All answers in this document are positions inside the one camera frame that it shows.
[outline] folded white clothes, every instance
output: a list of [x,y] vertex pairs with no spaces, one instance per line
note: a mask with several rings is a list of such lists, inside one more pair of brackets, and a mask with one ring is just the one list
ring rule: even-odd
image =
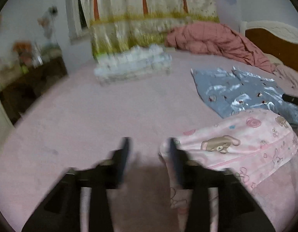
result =
[[94,74],[101,83],[140,78],[164,70],[170,71],[172,57],[153,44],[149,48],[135,46],[120,54],[98,58]]

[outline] wooden dresser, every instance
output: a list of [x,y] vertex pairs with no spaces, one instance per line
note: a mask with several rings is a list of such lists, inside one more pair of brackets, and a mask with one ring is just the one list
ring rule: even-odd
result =
[[12,124],[15,124],[36,99],[51,85],[67,75],[62,57],[52,59],[7,85],[0,92],[0,100]]

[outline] window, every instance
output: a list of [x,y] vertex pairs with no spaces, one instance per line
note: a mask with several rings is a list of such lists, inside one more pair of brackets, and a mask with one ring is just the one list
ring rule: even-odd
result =
[[88,35],[88,25],[81,1],[66,0],[66,12],[70,39],[73,40]]

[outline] fabric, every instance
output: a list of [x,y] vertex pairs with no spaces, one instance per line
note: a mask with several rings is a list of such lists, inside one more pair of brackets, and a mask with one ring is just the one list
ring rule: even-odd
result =
[[264,55],[269,59],[269,61],[273,65],[275,65],[275,66],[277,66],[277,65],[283,65],[283,62],[280,59],[278,59],[277,57],[275,57],[274,55],[266,54],[266,53],[264,53]]
[[[281,116],[270,110],[254,109],[224,119],[212,127],[190,130],[176,138],[189,159],[213,170],[231,169],[248,191],[268,178],[294,156],[298,137]],[[188,214],[191,190],[178,185],[169,158],[169,140],[160,148],[170,176],[171,207]],[[211,189],[212,232],[217,231],[216,189]]]
[[175,26],[219,21],[214,0],[81,0],[93,56],[163,43]]
[[167,35],[165,45],[194,54],[222,55],[267,72],[275,70],[258,47],[224,24],[195,22],[175,28]]
[[172,57],[162,47],[153,44],[150,48],[133,47],[115,55],[98,57],[94,74],[100,83],[118,80],[140,79],[146,75],[165,71],[170,73]]
[[232,72],[194,70],[192,74],[202,100],[222,118],[248,109],[263,108],[298,126],[298,106],[282,99],[284,92],[272,78],[235,67]]
[[278,65],[274,74],[282,79],[285,83],[289,83],[289,87],[294,89],[295,91],[290,92],[290,95],[298,96],[298,72],[294,69],[285,66]]
[[[273,74],[214,55],[172,53],[169,76],[153,76],[101,87],[95,62],[61,80],[34,104],[11,132],[0,153],[0,211],[15,232],[69,167],[91,168],[109,158],[122,137],[131,153],[118,190],[108,192],[115,232],[179,231],[169,205],[169,177],[159,158],[168,137],[221,122],[197,96],[190,69],[231,71],[236,66],[260,76]],[[279,77],[278,85],[295,90]],[[83,189],[81,231],[88,231],[88,189]],[[298,210],[298,153],[253,191],[277,232]]]

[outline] patterned curtain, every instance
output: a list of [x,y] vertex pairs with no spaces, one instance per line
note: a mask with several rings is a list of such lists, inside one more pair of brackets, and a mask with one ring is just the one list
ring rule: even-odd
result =
[[176,26],[219,22],[214,0],[81,0],[93,56],[163,43]]

